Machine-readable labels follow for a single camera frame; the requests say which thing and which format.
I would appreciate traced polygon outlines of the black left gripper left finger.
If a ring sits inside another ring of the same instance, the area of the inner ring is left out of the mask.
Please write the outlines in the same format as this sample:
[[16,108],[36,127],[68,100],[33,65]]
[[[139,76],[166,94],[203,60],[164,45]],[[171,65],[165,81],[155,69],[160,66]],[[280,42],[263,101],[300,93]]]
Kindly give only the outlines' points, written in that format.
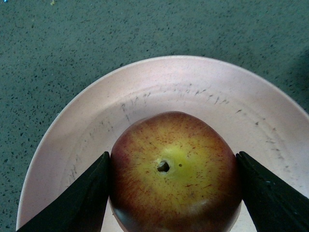
[[99,232],[109,197],[110,155],[104,152],[59,197],[18,232]]

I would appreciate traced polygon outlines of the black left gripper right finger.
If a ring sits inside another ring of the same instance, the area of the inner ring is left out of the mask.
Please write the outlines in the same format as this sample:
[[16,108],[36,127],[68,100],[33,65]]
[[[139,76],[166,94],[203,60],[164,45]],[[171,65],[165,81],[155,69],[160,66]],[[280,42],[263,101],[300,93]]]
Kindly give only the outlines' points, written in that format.
[[243,201],[258,232],[307,232],[309,199],[247,153],[236,154]]

